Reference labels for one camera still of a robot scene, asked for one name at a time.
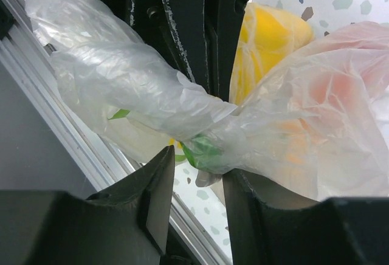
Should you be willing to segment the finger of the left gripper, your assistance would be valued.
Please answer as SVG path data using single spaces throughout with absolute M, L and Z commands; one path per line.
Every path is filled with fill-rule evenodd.
M 238 38 L 249 0 L 209 0 L 211 94 L 229 99 Z

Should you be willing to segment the aluminium mounting rail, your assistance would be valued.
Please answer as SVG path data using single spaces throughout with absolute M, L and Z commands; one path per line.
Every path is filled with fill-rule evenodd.
M 94 134 L 69 108 L 57 89 L 49 51 L 33 36 L 24 0 L 1 0 L 15 19 L 1 40 L 2 161 L 9 187 L 67 190 L 86 195 L 138 169 L 139 164 Z M 177 165 L 170 222 L 201 264 L 231 264 L 227 214 L 212 188 L 195 184 L 197 172 Z

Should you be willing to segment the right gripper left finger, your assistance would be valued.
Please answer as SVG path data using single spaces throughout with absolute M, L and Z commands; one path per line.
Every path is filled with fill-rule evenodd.
M 1 192 L 2 264 L 159 264 L 173 194 L 174 148 L 87 199 Z

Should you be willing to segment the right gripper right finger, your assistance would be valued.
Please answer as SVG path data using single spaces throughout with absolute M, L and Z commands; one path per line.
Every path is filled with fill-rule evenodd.
M 317 202 L 272 180 L 223 176 L 234 264 L 387 264 L 388 199 Z

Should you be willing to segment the yellow fake banana bunch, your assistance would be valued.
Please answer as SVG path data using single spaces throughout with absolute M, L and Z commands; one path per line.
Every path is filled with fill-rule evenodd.
M 239 105 L 282 59 L 314 40 L 311 26 L 283 9 L 246 5 L 232 76 L 229 102 Z

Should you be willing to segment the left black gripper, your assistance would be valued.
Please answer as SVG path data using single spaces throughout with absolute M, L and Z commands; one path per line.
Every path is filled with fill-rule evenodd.
M 150 46 L 163 46 L 164 6 L 170 33 L 190 81 L 210 91 L 205 0 L 101 0 Z

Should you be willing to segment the clear plastic bag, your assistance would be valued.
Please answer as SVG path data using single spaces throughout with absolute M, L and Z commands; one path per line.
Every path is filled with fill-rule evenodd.
M 388 195 L 388 27 L 345 26 L 288 55 L 240 105 L 206 93 L 99 0 L 26 0 L 65 104 L 137 162 L 263 175 L 316 201 Z

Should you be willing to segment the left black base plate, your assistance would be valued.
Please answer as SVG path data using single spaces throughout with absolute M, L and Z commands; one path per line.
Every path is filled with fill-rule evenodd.
M 0 40 L 2 40 L 14 25 L 15 19 L 9 9 L 0 2 Z

